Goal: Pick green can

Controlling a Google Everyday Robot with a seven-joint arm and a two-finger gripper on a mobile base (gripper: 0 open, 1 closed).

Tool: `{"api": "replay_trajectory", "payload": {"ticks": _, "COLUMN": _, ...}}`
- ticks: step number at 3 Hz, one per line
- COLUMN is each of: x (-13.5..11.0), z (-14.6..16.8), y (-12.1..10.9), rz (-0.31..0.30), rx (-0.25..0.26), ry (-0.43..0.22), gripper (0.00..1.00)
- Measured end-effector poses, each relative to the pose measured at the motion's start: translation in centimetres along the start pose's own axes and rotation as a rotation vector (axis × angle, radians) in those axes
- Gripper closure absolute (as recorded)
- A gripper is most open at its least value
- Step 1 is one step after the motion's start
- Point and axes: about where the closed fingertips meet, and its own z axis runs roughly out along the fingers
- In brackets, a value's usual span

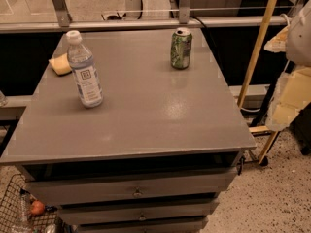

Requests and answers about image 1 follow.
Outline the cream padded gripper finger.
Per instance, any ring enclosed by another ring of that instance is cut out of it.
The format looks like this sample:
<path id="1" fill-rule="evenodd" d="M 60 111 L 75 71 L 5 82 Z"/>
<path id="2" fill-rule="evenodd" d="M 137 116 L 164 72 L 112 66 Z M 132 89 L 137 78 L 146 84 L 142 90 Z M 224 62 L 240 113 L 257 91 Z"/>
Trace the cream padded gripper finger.
<path id="1" fill-rule="evenodd" d="M 290 73 L 282 73 L 268 108 L 265 126 L 282 131 L 311 103 L 311 68 L 298 65 Z"/>

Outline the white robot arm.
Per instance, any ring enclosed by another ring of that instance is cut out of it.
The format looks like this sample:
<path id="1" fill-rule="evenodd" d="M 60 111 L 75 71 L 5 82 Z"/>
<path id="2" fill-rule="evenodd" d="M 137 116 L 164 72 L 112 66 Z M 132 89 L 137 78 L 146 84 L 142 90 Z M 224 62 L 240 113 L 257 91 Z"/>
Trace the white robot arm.
<path id="1" fill-rule="evenodd" d="M 289 74 L 278 78 L 265 121 L 269 130 L 282 131 L 311 103 L 311 0 L 264 49 L 284 52 L 294 64 Z"/>

